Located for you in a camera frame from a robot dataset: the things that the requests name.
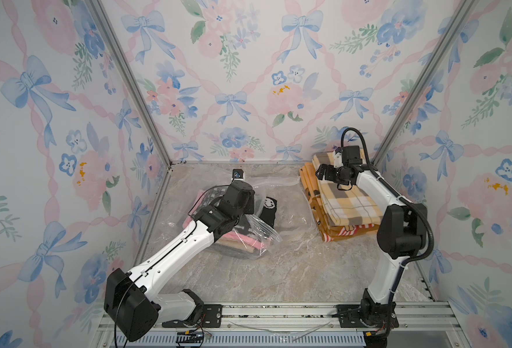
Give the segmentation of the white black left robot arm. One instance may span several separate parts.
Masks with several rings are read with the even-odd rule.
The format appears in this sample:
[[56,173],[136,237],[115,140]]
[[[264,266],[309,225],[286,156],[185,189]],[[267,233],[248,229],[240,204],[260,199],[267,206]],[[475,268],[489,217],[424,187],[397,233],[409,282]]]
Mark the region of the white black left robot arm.
[[204,302],[193,291],[167,295],[160,291],[194,256],[254,211],[253,187],[243,180],[233,180],[218,201],[200,208],[163,249],[130,271],[113,271],[107,278],[104,310],[115,323],[114,331],[135,342],[157,323],[198,326]]

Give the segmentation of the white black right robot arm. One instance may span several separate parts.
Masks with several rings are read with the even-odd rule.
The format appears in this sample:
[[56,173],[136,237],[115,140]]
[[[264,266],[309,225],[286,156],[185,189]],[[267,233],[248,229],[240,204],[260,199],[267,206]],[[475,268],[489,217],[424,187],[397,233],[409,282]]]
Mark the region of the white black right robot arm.
[[334,151],[332,165],[321,164],[317,179],[364,191],[384,211],[376,239],[382,257],[371,285],[364,290],[356,310],[337,313],[338,318],[355,319],[375,328],[370,336],[388,336],[395,327],[395,293],[406,266],[431,255],[433,230],[427,208],[400,194],[362,157],[359,146],[343,146]]

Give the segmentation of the black white knit blanket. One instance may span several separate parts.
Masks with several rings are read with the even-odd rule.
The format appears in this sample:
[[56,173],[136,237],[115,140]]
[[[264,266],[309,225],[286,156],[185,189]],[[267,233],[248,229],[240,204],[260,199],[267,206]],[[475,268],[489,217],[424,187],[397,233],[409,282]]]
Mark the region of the black white knit blanket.
[[277,213],[277,200],[273,197],[264,196],[264,191],[257,192],[255,196],[255,208],[258,221],[242,216],[234,228],[226,233],[220,244],[226,241],[231,245],[238,244],[241,249],[265,249],[277,242],[279,234],[274,229]]

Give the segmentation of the orange cartoon print blanket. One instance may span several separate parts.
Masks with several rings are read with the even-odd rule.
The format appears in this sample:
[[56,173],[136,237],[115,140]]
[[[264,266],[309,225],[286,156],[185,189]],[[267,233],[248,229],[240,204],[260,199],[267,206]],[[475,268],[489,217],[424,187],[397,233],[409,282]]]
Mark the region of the orange cartoon print blanket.
[[299,176],[321,239],[324,242],[339,242],[355,236],[375,235],[379,230],[379,226],[373,224],[359,226],[336,226],[334,224],[324,209],[324,203],[321,200],[321,194],[318,189],[318,181],[315,176],[311,176],[313,169],[314,166],[306,162],[299,169]]

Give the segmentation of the clear plastic vacuum bag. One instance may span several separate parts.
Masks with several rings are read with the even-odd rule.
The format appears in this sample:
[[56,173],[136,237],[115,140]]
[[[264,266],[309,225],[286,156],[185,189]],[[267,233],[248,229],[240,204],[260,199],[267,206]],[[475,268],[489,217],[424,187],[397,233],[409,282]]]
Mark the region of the clear plastic vacuum bag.
[[[214,186],[228,186],[232,178],[203,178],[200,181],[192,181],[190,188],[182,190],[172,197],[169,203],[172,209],[172,222],[173,227],[181,228],[181,232],[185,229],[182,227],[183,222],[191,210],[196,195],[201,189],[209,189]],[[289,243],[302,241],[305,237],[312,236],[318,232],[316,222],[313,219],[311,208],[307,202],[300,177],[288,175],[283,176],[267,176],[257,177],[244,180],[250,184],[254,191],[255,196],[257,192],[264,191],[264,196],[273,197],[277,200],[277,213],[274,224],[274,229],[279,234],[279,240],[271,244],[266,251],[260,255],[274,254],[280,252],[283,246]],[[255,212],[253,215],[246,215],[248,219],[258,221],[259,213]],[[208,247],[214,249],[217,243]],[[241,259],[258,259],[258,258],[241,258]]]

